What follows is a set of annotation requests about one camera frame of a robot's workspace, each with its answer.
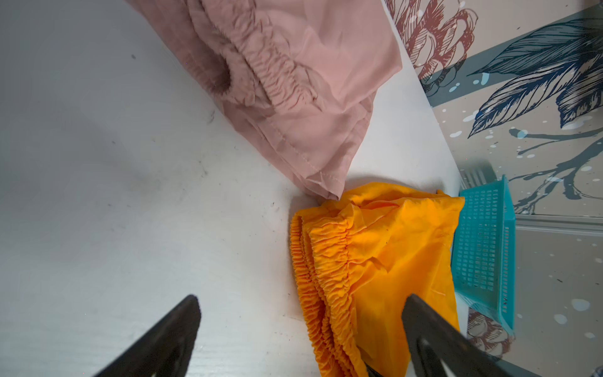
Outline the orange shorts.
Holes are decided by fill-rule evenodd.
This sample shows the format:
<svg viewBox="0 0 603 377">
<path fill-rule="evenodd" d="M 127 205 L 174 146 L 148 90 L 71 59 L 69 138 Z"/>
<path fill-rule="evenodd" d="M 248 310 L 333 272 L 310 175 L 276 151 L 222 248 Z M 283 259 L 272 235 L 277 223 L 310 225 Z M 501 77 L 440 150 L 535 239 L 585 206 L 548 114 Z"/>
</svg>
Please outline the orange shorts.
<svg viewBox="0 0 603 377">
<path fill-rule="evenodd" d="M 464 204 L 376 182 L 294 215 L 292 264 L 321 375 L 405 375 L 411 295 L 459 327 L 451 250 Z"/>
</svg>

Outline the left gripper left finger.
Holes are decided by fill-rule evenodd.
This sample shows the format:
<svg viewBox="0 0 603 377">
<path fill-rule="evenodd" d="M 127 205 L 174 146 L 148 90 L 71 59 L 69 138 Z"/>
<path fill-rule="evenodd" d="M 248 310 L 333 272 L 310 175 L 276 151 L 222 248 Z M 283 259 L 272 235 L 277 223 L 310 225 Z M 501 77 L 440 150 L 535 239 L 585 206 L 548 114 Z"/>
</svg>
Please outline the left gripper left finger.
<svg viewBox="0 0 603 377">
<path fill-rule="evenodd" d="M 99 376 L 184 376 L 202 314 L 199 300 L 186 296 Z"/>
</svg>

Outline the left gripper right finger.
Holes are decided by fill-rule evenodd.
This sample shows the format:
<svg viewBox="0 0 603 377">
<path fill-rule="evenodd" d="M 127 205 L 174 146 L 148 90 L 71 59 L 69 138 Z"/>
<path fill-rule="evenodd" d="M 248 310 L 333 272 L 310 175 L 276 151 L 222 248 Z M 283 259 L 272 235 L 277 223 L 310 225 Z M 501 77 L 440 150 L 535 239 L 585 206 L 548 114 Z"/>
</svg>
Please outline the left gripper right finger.
<svg viewBox="0 0 603 377">
<path fill-rule="evenodd" d="M 509 374 L 450 325 L 419 296 L 410 295 L 401 315 L 417 376 L 499 376 Z"/>
</svg>

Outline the pink shorts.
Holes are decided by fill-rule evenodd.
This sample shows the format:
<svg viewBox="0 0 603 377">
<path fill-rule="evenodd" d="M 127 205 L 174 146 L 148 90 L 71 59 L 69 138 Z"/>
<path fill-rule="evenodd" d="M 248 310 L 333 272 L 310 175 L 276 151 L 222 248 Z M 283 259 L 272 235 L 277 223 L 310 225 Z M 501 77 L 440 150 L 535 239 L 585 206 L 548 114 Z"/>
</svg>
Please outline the pink shorts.
<svg viewBox="0 0 603 377">
<path fill-rule="evenodd" d="M 380 1 L 134 1 L 233 128 L 310 195 L 338 199 L 377 90 L 402 68 Z"/>
</svg>

